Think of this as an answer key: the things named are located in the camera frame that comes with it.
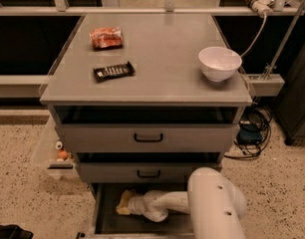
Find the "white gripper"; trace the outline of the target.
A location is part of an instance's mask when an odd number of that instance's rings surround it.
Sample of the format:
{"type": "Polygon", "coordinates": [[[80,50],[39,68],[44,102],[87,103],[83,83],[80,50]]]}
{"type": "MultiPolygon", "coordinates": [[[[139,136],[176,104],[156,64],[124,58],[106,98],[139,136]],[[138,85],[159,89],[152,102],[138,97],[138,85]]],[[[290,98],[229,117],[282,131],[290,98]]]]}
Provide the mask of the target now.
{"type": "Polygon", "coordinates": [[[134,215],[143,215],[147,211],[144,197],[142,195],[133,196],[129,200],[128,209],[134,215]]]}

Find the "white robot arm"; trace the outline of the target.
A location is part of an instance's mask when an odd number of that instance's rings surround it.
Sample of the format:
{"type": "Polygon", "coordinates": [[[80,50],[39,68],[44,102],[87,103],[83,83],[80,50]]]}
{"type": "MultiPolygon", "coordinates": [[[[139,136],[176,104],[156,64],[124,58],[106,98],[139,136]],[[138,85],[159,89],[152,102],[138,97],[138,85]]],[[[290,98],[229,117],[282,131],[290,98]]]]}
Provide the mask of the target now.
{"type": "Polygon", "coordinates": [[[169,210],[190,216],[194,239],[245,239],[240,219],[246,212],[241,190],[220,172],[204,167],[189,177],[187,191],[151,190],[133,195],[127,208],[153,222],[162,222],[169,210]]]}

